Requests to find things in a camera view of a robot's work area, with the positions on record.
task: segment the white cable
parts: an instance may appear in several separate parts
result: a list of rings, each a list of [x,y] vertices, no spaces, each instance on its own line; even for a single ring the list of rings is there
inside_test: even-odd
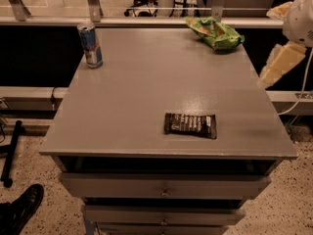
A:
[[[307,74],[308,74],[309,67],[310,67],[311,60],[312,60],[312,56],[313,56],[313,48],[311,49],[311,54],[310,54],[309,60],[308,60],[308,62],[306,64],[305,74],[304,74],[303,83],[302,83],[302,89],[301,89],[299,98],[297,99],[297,101],[294,103],[294,105],[292,107],[290,107],[288,110],[286,110],[286,111],[284,111],[282,113],[279,113],[278,114],[279,116],[280,115],[285,115],[285,114],[291,112],[297,106],[297,104],[301,101],[301,98],[302,98],[302,95],[303,95],[303,92],[304,92],[304,88],[305,88],[305,84],[306,84]]]

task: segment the floor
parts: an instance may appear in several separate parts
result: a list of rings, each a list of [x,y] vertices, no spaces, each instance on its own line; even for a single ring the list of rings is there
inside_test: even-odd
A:
[[[10,134],[15,119],[8,121]],[[22,234],[84,234],[81,201],[73,198],[58,181],[60,171],[52,159],[38,154],[44,140],[42,130],[51,121],[23,119],[22,122],[26,134],[20,137],[15,154],[11,171],[14,183],[11,188],[0,185],[0,203],[13,202],[28,186],[40,183],[45,189],[43,202]],[[274,170],[272,183],[255,200],[244,204],[246,217],[225,235],[313,234],[313,135],[306,121],[292,130],[297,160],[284,161]],[[7,135],[1,145],[10,140],[11,136]]]

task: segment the black package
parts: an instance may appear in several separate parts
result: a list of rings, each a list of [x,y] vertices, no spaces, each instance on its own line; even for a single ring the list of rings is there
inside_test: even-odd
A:
[[[216,139],[216,117],[215,115],[189,116],[166,113],[164,133],[195,135]]]

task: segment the drawer knob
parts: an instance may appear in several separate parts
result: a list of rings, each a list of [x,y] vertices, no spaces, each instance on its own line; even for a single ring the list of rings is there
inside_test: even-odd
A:
[[[163,198],[166,198],[166,197],[170,196],[170,193],[169,193],[166,189],[164,189],[163,192],[162,192],[160,195],[161,195]]]
[[[161,226],[166,226],[166,225],[168,225],[168,222],[166,222],[166,220],[164,219],[164,220],[162,220],[162,221],[160,222],[160,225],[161,225]]]

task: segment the snack bag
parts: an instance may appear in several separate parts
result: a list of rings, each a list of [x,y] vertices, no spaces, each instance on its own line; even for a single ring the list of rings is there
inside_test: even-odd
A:
[[[213,50],[232,50],[244,43],[245,37],[215,18],[185,18],[187,26]]]

